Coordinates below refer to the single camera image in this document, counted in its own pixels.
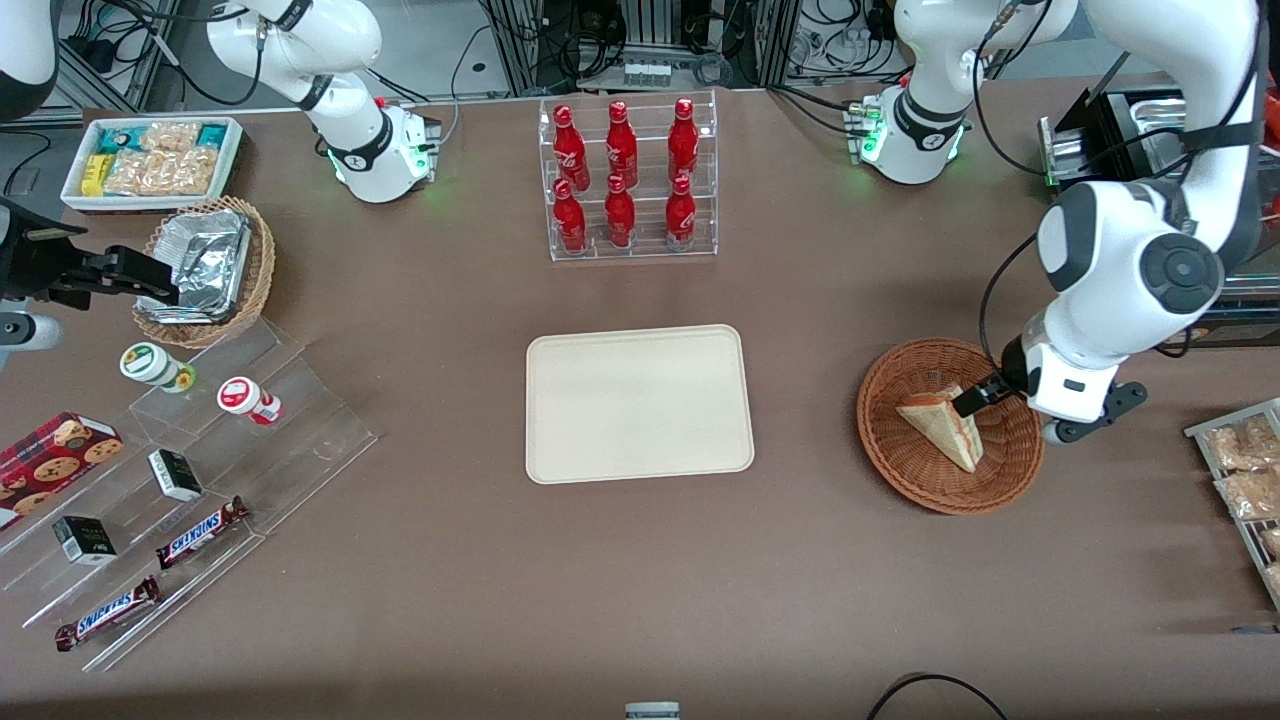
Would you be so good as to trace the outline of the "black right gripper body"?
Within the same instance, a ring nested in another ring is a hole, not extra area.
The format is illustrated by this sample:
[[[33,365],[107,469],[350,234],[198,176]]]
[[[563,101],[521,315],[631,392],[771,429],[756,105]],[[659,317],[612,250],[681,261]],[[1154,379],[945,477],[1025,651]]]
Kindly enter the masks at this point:
[[[67,287],[68,277],[82,270],[86,251],[70,238],[87,232],[1,200],[1,292],[4,300],[60,304],[76,310],[91,307],[91,292]]]

